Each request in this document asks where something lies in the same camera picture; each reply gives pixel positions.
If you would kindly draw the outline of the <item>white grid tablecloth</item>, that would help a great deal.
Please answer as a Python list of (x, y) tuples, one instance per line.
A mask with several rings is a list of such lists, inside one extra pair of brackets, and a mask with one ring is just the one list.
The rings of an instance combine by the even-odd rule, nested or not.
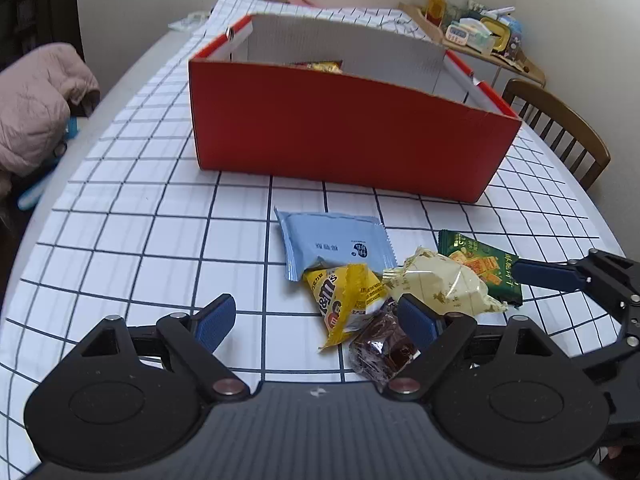
[(347, 382), (344, 349), (306, 288), (285, 276), (277, 210), (381, 220), (398, 259), (434, 247), (442, 229), (532, 259), (617, 252), (611, 230), (570, 173), (529, 130), (473, 205), (328, 182), (203, 171), (195, 160), (188, 58), (264, 0), (218, 0), (208, 22), (107, 122), (82, 129), (41, 200), (14, 264), (1, 329), (1, 474), (37, 465), (23, 411), (29, 395), (104, 316), (152, 325), (221, 294), (238, 316), (216, 355), (250, 385)]

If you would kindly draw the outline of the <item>green cracker packet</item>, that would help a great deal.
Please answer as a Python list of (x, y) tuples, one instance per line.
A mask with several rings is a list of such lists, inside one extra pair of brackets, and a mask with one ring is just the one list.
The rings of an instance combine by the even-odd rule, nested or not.
[(438, 232), (437, 248), (440, 254), (470, 268), (486, 284), (491, 297), (521, 307), (522, 286), (512, 275), (516, 255), (449, 230)]

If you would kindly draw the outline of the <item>wooden corner cabinet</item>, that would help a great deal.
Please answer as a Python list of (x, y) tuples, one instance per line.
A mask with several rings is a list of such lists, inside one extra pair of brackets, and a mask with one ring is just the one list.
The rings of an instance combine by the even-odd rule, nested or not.
[(418, 6), (399, 3), (399, 9), (407, 13), (431, 40), (449, 50), (460, 52), (465, 57), (478, 58), (484, 62), (472, 62), (476, 79), (489, 82), (491, 88), (502, 93), (512, 78), (533, 81), (541, 88), (546, 86), (546, 76), (523, 52), (521, 36), (512, 35), (512, 30), (503, 22), (492, 18), (458, 18), (449, 24), (430, 22)]

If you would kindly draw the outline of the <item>pink puffer jacket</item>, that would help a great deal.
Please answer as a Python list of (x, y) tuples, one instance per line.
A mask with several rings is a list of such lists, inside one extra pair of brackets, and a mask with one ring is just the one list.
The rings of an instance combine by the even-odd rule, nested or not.
[(46, 44), (1, 72), (1, 195), (62, 143), (72, 109), (90, 115), (101, 91), (71, 44)]

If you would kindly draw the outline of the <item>orange drink bottle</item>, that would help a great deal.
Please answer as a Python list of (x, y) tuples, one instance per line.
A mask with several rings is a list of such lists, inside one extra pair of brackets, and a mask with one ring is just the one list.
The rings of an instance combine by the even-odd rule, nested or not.
[(426, 0), (426, 20), (436, 27), (442, 24), (447, 9), (447, 0)]

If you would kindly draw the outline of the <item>dark brown purple candy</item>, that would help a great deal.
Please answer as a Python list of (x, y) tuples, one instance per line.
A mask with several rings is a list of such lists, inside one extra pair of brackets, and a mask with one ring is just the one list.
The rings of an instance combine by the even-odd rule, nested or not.
[(386, 301), (348, 349), (350, 368), (380, 391), (418, 356), (420, 350), (400, 327), (393, 299)]

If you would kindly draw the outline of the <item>papers on table corner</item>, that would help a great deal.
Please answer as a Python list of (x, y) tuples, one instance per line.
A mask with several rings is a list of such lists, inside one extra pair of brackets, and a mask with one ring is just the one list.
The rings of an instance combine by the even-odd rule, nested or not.
[(209, 18), (207, 11), (195, 11), (189, 13), (185, 18), (169, 23), (168, 28), (175, 32), (194, 32), (202, 27)]

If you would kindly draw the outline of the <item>red yellow chips bag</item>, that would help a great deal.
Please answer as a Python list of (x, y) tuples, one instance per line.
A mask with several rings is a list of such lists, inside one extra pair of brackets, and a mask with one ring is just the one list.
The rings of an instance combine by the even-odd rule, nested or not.
[(305, 70), (315, 70), (316, 72), (341, 74), (342, 62), (341, 61), (317, 61), (317, 62), (299, 62), (293, 63), (294, 67), (304, 68)]

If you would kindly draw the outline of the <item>red cardboard box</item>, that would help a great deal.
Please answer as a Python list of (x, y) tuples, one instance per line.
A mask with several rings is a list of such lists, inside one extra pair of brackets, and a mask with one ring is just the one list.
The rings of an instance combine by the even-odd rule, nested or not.
[[(293, 63), (341, 61), (341, 74)], [(366, 25), (248, 14), (190, 58), (196, 159), (473, 203), (521, 119), (431, 41)]]

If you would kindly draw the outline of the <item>cream yellow snack packet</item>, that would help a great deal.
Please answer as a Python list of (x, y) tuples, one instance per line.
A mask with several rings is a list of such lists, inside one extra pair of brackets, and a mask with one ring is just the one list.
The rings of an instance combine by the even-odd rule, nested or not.
[(409, 294), (440, 315), (503, 313), (506, 303), (489, 295), (487, 285), (468, 266), (419, 246), (402, 266), (385, 269), (382, 283), (396, 302)]

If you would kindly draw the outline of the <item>yellow candy packet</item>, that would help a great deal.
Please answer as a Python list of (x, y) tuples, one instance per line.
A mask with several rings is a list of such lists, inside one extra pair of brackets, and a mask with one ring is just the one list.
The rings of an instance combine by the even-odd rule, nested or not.
[(358, 334), (390, 298), (380, 279), (361, 263), (307, 271), (304, 281), (326, 326), (321, 351)]

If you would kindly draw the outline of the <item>blue white bag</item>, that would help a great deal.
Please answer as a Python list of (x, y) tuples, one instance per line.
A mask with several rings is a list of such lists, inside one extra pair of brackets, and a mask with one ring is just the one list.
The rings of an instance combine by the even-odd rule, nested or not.
[(17, 208), (21, 211), (29, 211), (35, 208), (43, 196), (51, 178), (62, 158), (65, 156), (70, 144), (73, 144), (80, 133), (79, 118), (71, 117), (66, 124), (62, 141), (56, 146), (52, 154), (29, 176), (17, 182)]

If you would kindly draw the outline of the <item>light blue wafer packet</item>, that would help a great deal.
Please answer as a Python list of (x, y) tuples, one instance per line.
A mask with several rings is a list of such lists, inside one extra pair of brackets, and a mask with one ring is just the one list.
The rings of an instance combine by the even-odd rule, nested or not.
[(374, 274), (397, 266), (386, 229), (377, 218), (334, 212), (276, 209), (286, 259), (286, 276), (299, 282), (310, 270), (365, 264)]

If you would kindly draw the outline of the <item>tissue box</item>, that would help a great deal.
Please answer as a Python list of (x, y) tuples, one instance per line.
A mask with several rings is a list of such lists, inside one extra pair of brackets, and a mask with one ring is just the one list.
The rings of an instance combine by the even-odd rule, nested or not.
[(489, 28), (476, 18), (460, 18), (459, 25), (469, 31), (469, 48), (481, 55), (491, 55), (494, 50), (495, 37)]

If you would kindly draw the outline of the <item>wooden chair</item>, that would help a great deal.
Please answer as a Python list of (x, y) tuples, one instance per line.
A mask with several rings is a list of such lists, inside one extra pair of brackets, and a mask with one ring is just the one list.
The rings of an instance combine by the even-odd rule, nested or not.
[(518, 116), (588, 191), (611, 162), (596, 130), (554, 94), (526, 80), (511, 79), (502, 97), (512, 107), (520, 106)]

